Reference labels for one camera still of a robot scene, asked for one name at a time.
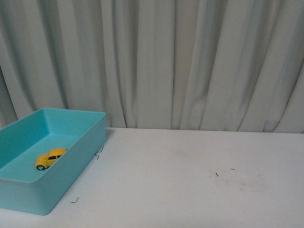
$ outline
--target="black mark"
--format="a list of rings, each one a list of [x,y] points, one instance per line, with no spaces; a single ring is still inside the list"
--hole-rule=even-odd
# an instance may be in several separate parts
[[[78,201],[78,199],[79,199],[79,197],[76,199],[76,201],[75,201],[75,202],[71,202],[71,203],[76,203],[76,202]]]
[[[103,151],[103,149],[104,149],[104,146],[102,146],[101,150],[100,150],[100,151],[98,151],[98,152],[100,152],[100,153],[101,153],[101,152]]]
[[[97,156],[97,160],[99,159],[99,155],[97,155],[97,153],[101,153],[104,149],[104,146],[102,146],[102,148],[96,152],[95,156]]]

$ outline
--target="teal plastic tray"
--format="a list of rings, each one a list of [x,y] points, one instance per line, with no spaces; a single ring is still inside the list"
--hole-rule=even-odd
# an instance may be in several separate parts
[[[43,108],[0,130],[0,207],[48,214],[105,143],[105,113]],[[51,167],[35,161],[68,148]]]

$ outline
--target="toy car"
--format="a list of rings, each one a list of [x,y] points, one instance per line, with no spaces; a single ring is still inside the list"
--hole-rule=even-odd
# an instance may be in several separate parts
[[[36,160],[35,167],[38,170],[44,170],[50,167],[66,151],[66,148],[56,148],[50,150],[49,153],[40,155]]]

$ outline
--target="curtain fold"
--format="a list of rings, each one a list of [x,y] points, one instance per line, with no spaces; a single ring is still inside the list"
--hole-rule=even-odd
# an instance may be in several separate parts
[[[302,0],[0,0],[0,128],[48,106],[302,133],[303,37]]]

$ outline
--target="white table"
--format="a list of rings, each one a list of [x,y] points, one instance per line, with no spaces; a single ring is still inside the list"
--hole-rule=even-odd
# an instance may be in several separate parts
[[[304,135],[107,129],[54,210],[2,228],[303,228]]]

